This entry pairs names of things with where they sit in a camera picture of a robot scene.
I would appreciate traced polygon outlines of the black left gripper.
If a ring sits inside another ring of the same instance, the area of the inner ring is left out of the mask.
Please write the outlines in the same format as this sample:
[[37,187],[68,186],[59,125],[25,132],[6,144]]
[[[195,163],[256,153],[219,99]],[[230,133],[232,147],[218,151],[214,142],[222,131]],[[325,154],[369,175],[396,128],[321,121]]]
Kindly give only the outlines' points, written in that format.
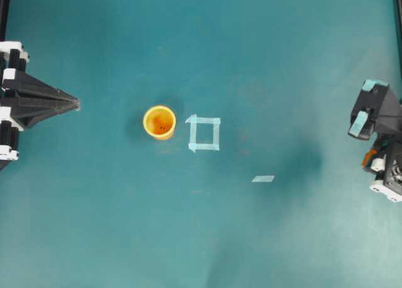
[[[76,97],[49,86],[25,73],[30,55],[19,41],[1,42],[1,169],[19,159],[19,134],[48,118],[80,109]],[[16,107],[12,99],[19,94],[45,99],[56,99],[63,106]]]

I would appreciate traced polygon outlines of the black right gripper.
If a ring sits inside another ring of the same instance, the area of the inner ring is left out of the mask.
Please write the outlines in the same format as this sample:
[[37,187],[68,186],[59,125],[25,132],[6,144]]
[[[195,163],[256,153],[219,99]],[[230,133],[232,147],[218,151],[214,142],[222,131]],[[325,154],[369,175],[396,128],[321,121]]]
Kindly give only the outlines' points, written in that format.
[[401,101],[388,83],[366,79],[350,114],[348,135],[368,141],[378,153],[371,168],[375,178],[370,189],[392,202],[401,202]]

